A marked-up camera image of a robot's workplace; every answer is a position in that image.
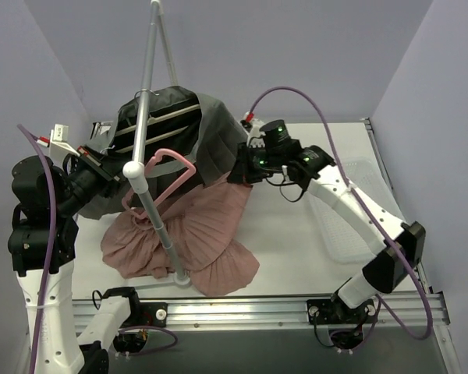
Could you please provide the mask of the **pink plastic hanger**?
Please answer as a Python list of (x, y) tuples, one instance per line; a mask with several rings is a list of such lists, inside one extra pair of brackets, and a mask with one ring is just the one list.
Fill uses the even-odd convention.
[(129, 212), (135, 218), (143, 220), (147, 214), (138, 213), (135, 209), (129, 206), (131, 198), (136, 195), (138, 192), (147, 192), (149, 185), (147, 183), (147, 175), (153, 171), (156, 165), (162, 161), (164, 157), (171, 157), (175, 163), (179, 166), (179, 170), (185, 169), (185, 171), (163, 192), (158, 198), (154, 201), (155, 206), (159, 206), (163, 203), (170, 195), (175, 192), (180, 186), (192, 178), (197, 169), (187, 158), (185, 158), (180, 153), (161, 148), (158, 149), (151, 159), (143, 164), (140, 161), (129, 161), (123, 167), (123, 175), (126, 177), (130, 183), (130, 190), (122, 197), (121, 204), (126, 212)]

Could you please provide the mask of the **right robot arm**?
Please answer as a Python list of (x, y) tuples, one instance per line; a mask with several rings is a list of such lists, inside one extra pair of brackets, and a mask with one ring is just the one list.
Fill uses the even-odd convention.
[(302, 146), (283, 120), (243, 120), (247, 139), (239, 143), (228, 181), (255, 184), (276, 174), (332, 208), (368, 245), (373, 258), (347, 280), (331, 301), (332, 315), (349, 321), (376, 294), (390, 294), (418, 265), (426, 231), (407, 224), (342, 176), (334, 157), (316, 145)]

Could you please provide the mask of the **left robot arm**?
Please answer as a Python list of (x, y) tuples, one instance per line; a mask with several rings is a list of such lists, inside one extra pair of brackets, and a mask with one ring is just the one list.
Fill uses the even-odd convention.
[(19, 200), (8, 249), (23, 291), (30, 332), (32, 373), (106, 373), (108, 350), (123, 326), (142, 316), (133, 287), (108, 289), (96, 314), (76, 333), (72, 283), (75, 216), (95, 196), (113, 196), (123, 181), (121, 161), (88, 147), (70, 155), (73, 169), (56, 167), (38, 151), (12, 169)]

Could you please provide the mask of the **pink pleated skirt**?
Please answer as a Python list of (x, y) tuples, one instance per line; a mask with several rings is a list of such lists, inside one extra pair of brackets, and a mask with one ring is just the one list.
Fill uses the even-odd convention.
[[(208, 297), (245, 288), (259, 262), (236, 239), (251, 186), (230, 184), (225, 176), (165, 200), (158, 212), (192, 285)], [(145, 211), (119, 214), (101, 240), (103, 262), (126, 278), (163, 278), (175, 267)]]

